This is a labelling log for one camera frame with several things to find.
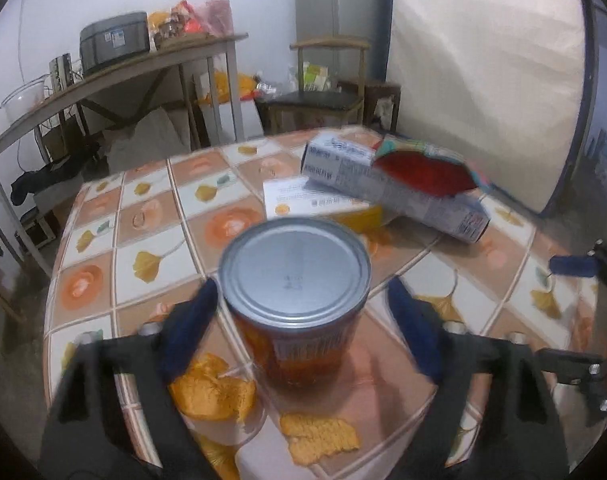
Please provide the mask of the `red colourful snack bag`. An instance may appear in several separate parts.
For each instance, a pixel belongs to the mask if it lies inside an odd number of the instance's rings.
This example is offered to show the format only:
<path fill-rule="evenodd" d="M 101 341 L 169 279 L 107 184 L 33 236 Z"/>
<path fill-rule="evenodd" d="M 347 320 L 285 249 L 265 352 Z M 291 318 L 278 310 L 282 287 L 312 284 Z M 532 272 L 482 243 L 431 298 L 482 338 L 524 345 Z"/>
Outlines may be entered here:
<path fill-rule="evenodd" d="M 474 190 L 488 192 L 492 186 L 460 154 L 426 141 L 391 134 L 375 145 L 372 167 L 407 188 L 435 197 L 452 197 Z"/>

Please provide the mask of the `orange peel piece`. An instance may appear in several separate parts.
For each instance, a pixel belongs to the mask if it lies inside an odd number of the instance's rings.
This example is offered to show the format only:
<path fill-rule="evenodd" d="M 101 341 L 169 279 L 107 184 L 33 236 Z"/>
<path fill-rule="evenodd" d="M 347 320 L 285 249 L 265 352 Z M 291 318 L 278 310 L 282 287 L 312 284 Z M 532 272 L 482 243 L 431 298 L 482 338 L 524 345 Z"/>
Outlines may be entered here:
<path fill-rule="evenodd" d="M 311 466 L 324 457 L 361 448 L 358 431 L 342 418 L 287 413 L 280 416 L 279 429 L 298 466 Z"/>

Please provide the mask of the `white blue long box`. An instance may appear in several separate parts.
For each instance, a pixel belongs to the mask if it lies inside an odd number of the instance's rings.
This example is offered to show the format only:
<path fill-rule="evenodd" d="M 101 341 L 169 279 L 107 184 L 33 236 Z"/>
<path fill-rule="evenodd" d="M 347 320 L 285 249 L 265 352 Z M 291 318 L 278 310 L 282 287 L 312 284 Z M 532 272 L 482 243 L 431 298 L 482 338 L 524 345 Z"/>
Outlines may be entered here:
<path fill-rule="evenodd" d="M 430 196 L 413 190 L 373 166 L 375 152 L 322 132 L 307 144 L 301 173 L 358 200 L 384 206 L 456 240 L 474 244 L 490 224 L 489 214 L 474 197 Z"/>

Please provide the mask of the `red tin can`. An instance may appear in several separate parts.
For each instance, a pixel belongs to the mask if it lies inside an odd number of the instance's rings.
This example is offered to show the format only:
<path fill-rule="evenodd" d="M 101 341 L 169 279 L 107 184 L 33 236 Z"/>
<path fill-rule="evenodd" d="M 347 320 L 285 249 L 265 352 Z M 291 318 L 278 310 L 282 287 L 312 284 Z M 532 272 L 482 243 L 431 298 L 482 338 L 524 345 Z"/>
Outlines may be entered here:
<path fill-rule="evenodd" d="M 223 252 L 218 279 L 259 370 L 270 382 L 301 387 L 324 382 L 343 364 L 372 266 L 345 226 L 292 217 L 238 235 Z"/>

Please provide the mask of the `yellow white medicine box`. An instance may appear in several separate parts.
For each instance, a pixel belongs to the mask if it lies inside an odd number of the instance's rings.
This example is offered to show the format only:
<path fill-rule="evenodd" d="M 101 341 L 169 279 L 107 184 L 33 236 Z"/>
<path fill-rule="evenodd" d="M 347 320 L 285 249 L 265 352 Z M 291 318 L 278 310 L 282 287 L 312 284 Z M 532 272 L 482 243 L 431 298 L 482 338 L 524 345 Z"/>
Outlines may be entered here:
<path fill-rule="evenodd" d="M 343 195 L 305 176 L 265 181 L 263 199 L 268 219 L 323 218 L 355 233 L 374 231 L 384 225 L 381 206 Z"/>

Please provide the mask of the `white mattress blue trim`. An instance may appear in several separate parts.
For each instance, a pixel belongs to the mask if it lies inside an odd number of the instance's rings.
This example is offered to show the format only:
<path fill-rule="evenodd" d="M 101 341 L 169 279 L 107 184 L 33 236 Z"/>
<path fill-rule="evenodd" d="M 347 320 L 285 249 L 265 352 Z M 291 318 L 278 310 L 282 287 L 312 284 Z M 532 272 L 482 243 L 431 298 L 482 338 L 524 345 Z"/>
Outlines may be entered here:
<path fill-rule="evenodd" d="M 583 98 L 581 0 L 393 0 L 387 73 L 401 133 L 460 153 L 534 212 L 550 205 Z"/>

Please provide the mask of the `dark wooden stool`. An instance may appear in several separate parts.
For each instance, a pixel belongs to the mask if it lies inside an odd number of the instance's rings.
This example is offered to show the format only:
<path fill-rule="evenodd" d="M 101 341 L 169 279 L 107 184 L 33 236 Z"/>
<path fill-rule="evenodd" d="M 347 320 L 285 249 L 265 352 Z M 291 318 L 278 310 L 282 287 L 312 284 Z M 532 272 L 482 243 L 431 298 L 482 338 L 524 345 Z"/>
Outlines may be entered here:
<path fill-rule="evenodd" d="M 389 81 L 366 79 L 362 106 L 340 118 L 340 125 L 361 124 L 379 132 L 396 132 L 401 104 L 401 86 Z"/>

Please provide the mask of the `wooden chair black seat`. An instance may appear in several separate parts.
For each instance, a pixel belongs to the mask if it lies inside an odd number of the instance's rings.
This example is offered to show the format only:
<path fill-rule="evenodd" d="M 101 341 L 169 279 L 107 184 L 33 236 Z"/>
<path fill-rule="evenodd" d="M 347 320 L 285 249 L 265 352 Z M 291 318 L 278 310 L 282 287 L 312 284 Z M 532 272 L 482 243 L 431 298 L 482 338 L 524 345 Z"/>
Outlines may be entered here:
<path fill-rule="evenodd" d="M 264 102 L 264 107 L 270 118 L 270 136 L 277 136 L 282 130 L 282 114 L 319 114 L 334 116 L 343 125 L 353 116 L 358 125 L 363 124 L 365 107 L 365 72 L 366 52 L 371 48 L 365 39 L 354 36 L 325 36 L 297 41 L 290 44 L 290 50 L 297 52 L 297 90 L 276 96 Z M 359 52 L 358 90 L 357 92 L 342 92 L 335 90 L 305 89 L 303 63 L 305 50 L 355 50 Z"/>

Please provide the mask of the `clear glass bowl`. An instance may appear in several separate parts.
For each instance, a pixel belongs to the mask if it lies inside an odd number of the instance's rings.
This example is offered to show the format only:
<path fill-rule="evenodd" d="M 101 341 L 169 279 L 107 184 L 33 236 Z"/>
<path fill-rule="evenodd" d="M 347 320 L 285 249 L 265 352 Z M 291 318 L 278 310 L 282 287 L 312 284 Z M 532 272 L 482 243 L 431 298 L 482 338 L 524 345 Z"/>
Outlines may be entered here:
<path fill-rule="evenodd" d="M 6 96 L 0 104 L 0 109 L 4 112 L 9 125 L 12 125 L 45 101 L 48 83 L 49 76 L 42 75 L 23 84 Z"/>

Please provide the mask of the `long grey side table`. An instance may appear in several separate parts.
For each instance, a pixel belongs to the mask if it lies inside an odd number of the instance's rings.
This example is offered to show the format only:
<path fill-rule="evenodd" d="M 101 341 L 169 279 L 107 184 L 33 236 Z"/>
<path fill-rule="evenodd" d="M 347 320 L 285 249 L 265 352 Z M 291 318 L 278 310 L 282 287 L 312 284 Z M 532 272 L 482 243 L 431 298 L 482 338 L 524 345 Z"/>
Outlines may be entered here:
<path fill-rule="evenodd" d="M 44 120 L 51 118 L 72 105 L 80 105 L 98 92 L 102 92 L 125 81 L 157 72 L 157 70 L 169 70 L 175 67 L 180 74 L 180 82 L 184 96 L 184 103 L 190 103 L 188 85 L 185 79 L 184 66 L 190 62 L 204 60 L 207 62 L 210 91 L 215 92 L 213 60 L 218 55 L 225 56 L 226 73 L 228 78 L 228 91 L 230 91 L 230 110 L 232 111 L 234 139 L 244 141 L 246 139 L 244 124 L 242 123 L 241 99 L 238 88 L 238 67 L 236 44 L 249 37 L 247 32 L 240 32 L 232 36 L 220 38 L 208 38 L 203 40 L 181 40 L 173 46 L 165 47 L 156 52 L 149 52 L 129 58 L 128 60 L 114 64 L 94 73 L 74 84 L 70 88 L 58 92 L 52 98 L 48 98 L 30 113 L 10 125 L 0 135 L 0 155 L 12 144 L 17 143 L 30 131 L 41 125 Z M 8 214 L 12 225 L 16 229 L 29 254 L 46 276 L 52 275 L 52 267 L 46 262 L 38 248 L 32 243 L 26 230 L 23 229 L 19 217 L 14 211 L 14 206 L 4 191 L 0 180 L 0 203 Z"/>

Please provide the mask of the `grey rice cooker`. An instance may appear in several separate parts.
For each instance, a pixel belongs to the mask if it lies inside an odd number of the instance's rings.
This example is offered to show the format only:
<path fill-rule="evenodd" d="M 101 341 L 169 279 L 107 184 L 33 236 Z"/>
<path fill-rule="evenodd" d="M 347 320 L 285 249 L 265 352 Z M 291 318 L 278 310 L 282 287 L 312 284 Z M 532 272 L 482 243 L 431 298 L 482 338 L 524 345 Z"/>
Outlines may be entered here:
<path fill-rule="evenodd" d="M 80 32 L 80 58 L 85 76 L 148 53 L 147 13 L 132 12 L 95 22 Z"/>

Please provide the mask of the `pink plastic bags pile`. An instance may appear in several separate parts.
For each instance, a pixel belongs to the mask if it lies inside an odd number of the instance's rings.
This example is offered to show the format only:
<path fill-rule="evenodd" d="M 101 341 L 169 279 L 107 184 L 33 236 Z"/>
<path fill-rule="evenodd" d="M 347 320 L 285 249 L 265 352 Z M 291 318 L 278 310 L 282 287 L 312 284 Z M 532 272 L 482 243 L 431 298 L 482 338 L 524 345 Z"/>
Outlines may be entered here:
<path fill-rule="evenodd" d="M 230 0 L 208 0 L 200 6 L 181 0 L 170 11 L 149 14 L 147 24 L 156 50 L 181 40 L 220 38 L 234 33 Z"/>

